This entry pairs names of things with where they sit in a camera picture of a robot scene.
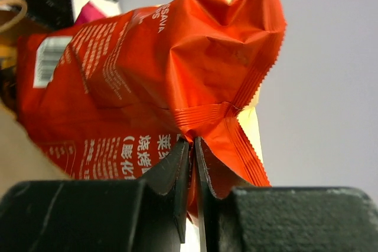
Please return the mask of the yellow honey chips bag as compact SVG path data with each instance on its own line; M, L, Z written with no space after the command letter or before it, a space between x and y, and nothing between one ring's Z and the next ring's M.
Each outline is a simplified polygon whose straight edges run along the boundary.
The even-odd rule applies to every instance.
M0 45L1 69L13 67L17 64L17 48L5 44Z

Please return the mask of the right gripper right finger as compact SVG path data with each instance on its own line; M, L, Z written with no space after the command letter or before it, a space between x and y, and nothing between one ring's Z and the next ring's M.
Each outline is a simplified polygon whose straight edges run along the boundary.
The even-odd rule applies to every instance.
M257 187L194 144L201 251L376 251L377 206L350 187Z

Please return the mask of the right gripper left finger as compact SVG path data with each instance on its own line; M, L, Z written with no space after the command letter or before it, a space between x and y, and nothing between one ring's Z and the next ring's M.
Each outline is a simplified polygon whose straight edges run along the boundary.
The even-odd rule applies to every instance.
M179 251L188 168L179 140L138 179L17 183L1 199L1 250Z

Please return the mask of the brown paper bag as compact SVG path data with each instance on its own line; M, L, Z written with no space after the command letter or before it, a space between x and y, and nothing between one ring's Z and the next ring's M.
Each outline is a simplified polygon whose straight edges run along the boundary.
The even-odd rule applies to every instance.
M30 20L25 0L1 0L1 44L16 47L22 34L45 31ZM15 101L16 65L1 69L1 195L24 181L69 180L29 139L17 122Z

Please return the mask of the orange red snack bag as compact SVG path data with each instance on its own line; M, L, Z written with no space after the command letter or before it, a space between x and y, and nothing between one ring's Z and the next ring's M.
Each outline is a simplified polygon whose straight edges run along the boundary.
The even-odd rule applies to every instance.
M18 121L73 179L136 179L201 137L270 182L241 124L279 55L280 0L172 0L18 40Z

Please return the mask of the pink snack bag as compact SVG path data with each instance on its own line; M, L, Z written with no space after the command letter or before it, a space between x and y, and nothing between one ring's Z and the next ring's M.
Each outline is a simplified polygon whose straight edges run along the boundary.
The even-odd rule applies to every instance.
M92 2L86 3L80 10L79 16L75 20L75 25L87 24L89 22L106 18L106 15Z

